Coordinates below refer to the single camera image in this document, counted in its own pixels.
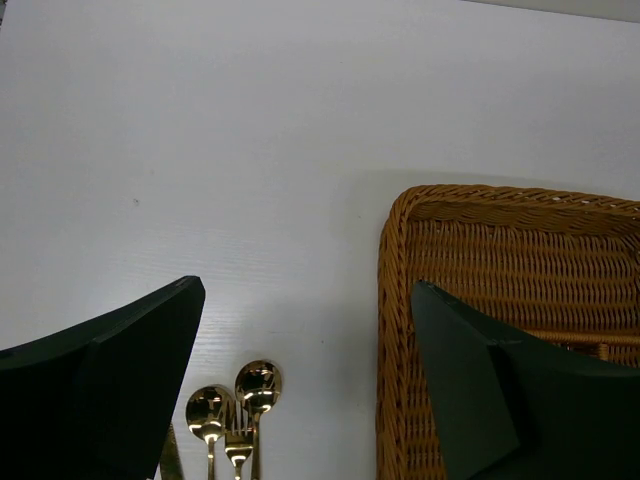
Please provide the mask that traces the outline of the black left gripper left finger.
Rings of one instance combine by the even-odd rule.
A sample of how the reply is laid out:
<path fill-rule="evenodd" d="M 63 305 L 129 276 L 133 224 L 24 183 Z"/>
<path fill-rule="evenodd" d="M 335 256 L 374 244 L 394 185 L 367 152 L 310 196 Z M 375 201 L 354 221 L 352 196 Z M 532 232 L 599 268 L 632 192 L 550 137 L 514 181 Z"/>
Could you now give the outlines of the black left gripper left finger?
<path fill-rule="evenodd" d="M 2 478 L 153 478 L 204 302 L 185 276 L 3 350 Z"/>

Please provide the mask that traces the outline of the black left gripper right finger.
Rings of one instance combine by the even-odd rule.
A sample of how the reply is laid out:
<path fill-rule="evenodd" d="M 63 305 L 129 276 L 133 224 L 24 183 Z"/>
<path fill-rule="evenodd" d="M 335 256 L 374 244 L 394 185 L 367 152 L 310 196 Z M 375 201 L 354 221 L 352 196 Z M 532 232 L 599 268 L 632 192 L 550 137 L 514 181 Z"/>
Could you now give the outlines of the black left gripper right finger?
<path fill-rule="evenodd" d="M 639 372 L 562 349 L 429 282 L 416 341 L 451 479 L 635 479 Z"/>

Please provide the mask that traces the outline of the gold knife green handle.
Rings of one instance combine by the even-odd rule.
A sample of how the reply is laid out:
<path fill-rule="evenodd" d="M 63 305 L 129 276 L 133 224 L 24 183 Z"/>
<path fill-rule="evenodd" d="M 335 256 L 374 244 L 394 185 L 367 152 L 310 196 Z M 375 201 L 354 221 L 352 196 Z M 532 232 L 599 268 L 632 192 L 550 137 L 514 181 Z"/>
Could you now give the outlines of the gold knife green handle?
<path fill-rule="evenodd" d="M 184 480 L 173 424 L 169 425 L 164 441 L 159 460 L 159 471 L 162 480 Z"/>

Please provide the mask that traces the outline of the gold fork green handle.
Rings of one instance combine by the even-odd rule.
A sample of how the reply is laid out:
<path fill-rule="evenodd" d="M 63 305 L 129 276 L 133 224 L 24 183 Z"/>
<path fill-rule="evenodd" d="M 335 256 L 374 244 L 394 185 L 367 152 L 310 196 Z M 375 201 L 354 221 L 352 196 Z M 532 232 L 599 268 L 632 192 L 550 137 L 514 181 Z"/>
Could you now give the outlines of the gold fork green handle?
<path fill-rule="evenodd" d="M 243 467 L 253 452 L 253 430 L 250 416 L 235 400 L 229 404 L 224 451 L 234 470 L 234 479 L 241 480 Z"/>

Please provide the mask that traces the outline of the gold spoon green handle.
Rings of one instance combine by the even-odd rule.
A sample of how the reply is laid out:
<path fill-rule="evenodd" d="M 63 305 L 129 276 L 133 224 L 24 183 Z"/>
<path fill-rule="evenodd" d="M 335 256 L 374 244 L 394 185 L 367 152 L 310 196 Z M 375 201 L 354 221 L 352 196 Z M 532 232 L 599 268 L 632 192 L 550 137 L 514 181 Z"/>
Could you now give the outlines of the gold spoon green handle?
<path fill-rule="evenodd" d="M 282 374 L 270 360 L 253 360 L 244 365 L 236 376 L 235 396 L 248 415 L 252 436 L 251 478 L 260 480 L 261 469 L 261 417 L 271 411 L 280 398 Z"/>
<path fill-rule="evenodd" d="M 232 396 L 223 385 L 196 390 L 189 398 L 185 418 L 189 431 L 207 447 L 207 479 L 216 479 L 215 445 L 231 427 Z"/>

